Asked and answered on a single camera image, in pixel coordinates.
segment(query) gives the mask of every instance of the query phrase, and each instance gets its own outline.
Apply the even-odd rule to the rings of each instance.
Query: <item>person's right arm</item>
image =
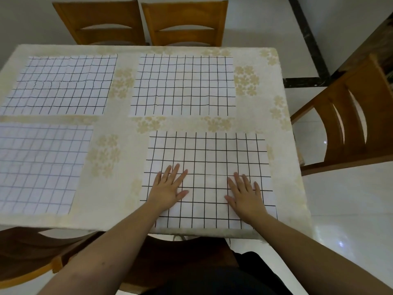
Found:
[[[310,294],[393,294],[393,289],[356,264],[288,227],[266,212],[257,183],[237,173],[228,178],[235,198],[225,196],[238,216],[274,248],[303,288]]]

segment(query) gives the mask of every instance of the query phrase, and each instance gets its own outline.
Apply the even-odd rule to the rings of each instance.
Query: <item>white paper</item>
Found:
[[[142,54],[129,116],[235,116],[232,57]]]
[[[240,221],[224,196],[232,195],[227,177],[245,174],[257,182],[268,213],[277,218],[276,197],[272,191],[266,141],[261,134],[245,133],[150,133],[140,201],[147,200],[155,176],[168,165],[180,164],[179,173],[188,169],[180,190],[189,194],[165,211],[155,227],[251,229]]]
[[[0,123],[0,213],[68,214],[93,126]]]
[[[116,59],[29,57],[0,115],[102,115]]]

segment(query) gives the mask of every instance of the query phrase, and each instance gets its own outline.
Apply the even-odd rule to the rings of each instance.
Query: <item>paper with black grid lines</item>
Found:
[[[240,221],[224,196],[232,195],[227,177],[245,174],[257,182],[269,214],[277,218],[266,142],[261,134],[245,133],[150,133],[145,163],[141,204],[147,199],[155,176],[168,165],[188,169],[180,188],[190,192],[181,202],[165,211],[156,228],[252,229]]]
[[[143,54],[130,116],[235,116],[232,57]]]
[[[102,115],[116,59],[29,57],[0,115]]]
[[[0,213],[68,214],[91,125],[0,123]]]

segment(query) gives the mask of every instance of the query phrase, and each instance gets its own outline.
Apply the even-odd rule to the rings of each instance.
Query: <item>chair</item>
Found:
[[[365,115],[367,140],[351,94]],[[393,160],[393,93],[374,55],[294,113],[292,124],[312,108],[325,127],[327,149],[323,162],[300,167],[302,176]]]
[[[152,45],[202,42],[221,46],[228,1],[187,3],[142,3]],[[180,25],[211,29],[166,30]]]
[[[146,45],[137,0],[125,2],[53,2],[53,7],[77,44],[96,44],[105,41],[125,41]],[[86,27],[117,24],[130,28]]]
[[[56,239],[39,234],[46,228],[15,227],[0,231],[0,289],[25,283],[52,269],[52,259],[63,251],[81,248],[96,239],[92,233],[79,238]]]
[[[62,261],[53,267],[58,272],[68,263],[75,251],[54,259]],[[120,290],[142,293],[163,285],[182,273],[202,267],[233,266],[237,261],[224,238],[199,237],[186,241],[166,241],[147,236],[134,264],[120,285]]]

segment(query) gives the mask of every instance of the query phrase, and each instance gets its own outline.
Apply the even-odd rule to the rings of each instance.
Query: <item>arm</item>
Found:
[[[179,164],[170,170],[157,174],[145,204],[75,256],[38,295],[115,294],[156,219],[188,194],[177,194],[187,170],[176,180]]]
[[[228,178],[235,196],[225,196],[228,204],[266,239],[309,294],[393,294],[364,269],[270,216],[258,184],[254,191],[242,177],[244,182],[235,173],[237,186]]]

